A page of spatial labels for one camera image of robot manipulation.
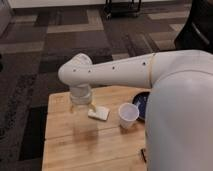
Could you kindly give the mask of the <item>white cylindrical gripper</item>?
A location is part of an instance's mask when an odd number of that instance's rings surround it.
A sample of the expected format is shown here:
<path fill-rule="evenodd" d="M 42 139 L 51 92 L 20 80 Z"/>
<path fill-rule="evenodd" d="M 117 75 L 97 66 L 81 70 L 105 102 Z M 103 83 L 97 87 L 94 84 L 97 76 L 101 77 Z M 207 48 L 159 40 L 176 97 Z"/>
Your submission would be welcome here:
<path fill-rule="evenodd" d="M 97 112 L 96 106 L 92 104 L 92 91 L 89 84 L 83 84 L 76 87 L 70 87 L 70 99 L 76 105 L 89 104 L 89 109 Z"/>

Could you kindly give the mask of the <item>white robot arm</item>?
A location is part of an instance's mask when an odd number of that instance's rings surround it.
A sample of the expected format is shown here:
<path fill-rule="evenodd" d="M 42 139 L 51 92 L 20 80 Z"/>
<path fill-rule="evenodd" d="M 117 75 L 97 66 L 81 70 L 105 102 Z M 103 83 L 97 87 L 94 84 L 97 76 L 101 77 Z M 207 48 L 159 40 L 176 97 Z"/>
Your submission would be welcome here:
<path fill-rule="evenodd" d="M 147 170 L 213 171 L 212 53 L 156 52 L 99 64 L 80 53 L 58 77 L 74 99 L 88 97 L 91 84 L 149 88 Z"/>

